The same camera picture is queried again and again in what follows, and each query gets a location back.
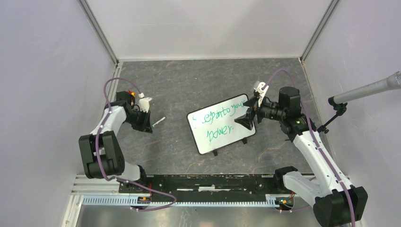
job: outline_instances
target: handwritten text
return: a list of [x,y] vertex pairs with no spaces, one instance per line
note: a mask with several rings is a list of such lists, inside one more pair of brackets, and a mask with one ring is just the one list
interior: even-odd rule
[[224,117],[230,111],[231,111],[230,108],[224,108],[224,107],[221,108],[221,111],[216,111],[216,112],[211,111],[209,114],[207,114],[203,117],[202,124],[207,123],[207,122],[209,122],[209,124],[212,124],[214,119]]
[[209,131],[207,138],[209,139],[209,144],[212,143],[213,139],[217,139],[220,135],[230,134],[234,128],[232,126],[226,125],[220,128],[216,128],[216,130]]
[[234,113],[232,115],[230,115],[230,117],[235,114],[235,111],[237,110],[237,108],[244,107],[244,102],[245,102],[245,100],[240,102],[240,103],[238,103],[238,104],[231,105],[231,108],[234,109]]

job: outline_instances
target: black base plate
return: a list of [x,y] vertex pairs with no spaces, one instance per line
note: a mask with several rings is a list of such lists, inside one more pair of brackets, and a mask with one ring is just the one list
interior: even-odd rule
[[[179,202],[246,202],[266,201],[266,194],[291,194],[286,188],[274,184],[273,175],[148,175],[148,186],[171,193]],[[214,187],[227,191],[202,191]],[[119,193],[148,193],[129,183],[120,184]],[[170,201],[171,198],[152,193],[153,202]]]

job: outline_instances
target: white marker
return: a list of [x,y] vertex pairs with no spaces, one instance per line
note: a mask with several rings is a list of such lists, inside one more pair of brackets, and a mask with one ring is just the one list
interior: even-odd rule
[[154,127],[155,125],[157,125],[157,124],[159,124],[162,120],[164,120],[166,117],[163,117],[162,119],[160,119],[160,120],[158,120],[156,123],[154,123],[153,125],[152,125],[152,127]]

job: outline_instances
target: whiteboard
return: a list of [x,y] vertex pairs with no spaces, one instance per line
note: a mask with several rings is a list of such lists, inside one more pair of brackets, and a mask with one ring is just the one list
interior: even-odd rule
[[234,122],[235,118],[245,114],[248,107],[243,103],[247,100],[248,96],[242,94],[187,115],[196,147],[201,155],[256,133],[255,127],[248,130]]

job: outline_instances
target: gray mat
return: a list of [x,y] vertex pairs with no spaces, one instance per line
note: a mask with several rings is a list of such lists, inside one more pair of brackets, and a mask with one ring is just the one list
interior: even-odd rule
[[[290,141],[285,141],[287,136],[276,121],[263,120],[248,144],[239,141],[220,148],[215,157],[212,153],[198,154],[186,120],[187,113],[221,100],[242,93],[251,97],[254,82],[267,81],[280,68],[294,74],[312,120],[320,125],[298,59],[125,62],[121,77],[136,82],[145,96],[154,99],[151,124],[166,117],[155,126],[153,134],[122,125],[117,138],[126,161],[143,166],[147,174],[266,174],[285,166],[310,173],[305,158]],[[286,74],[279,74],[267,96],[277,101],[279,89],[291,85]],[[134,90],[128,83],[119,82],[118,91],[129,89]]]

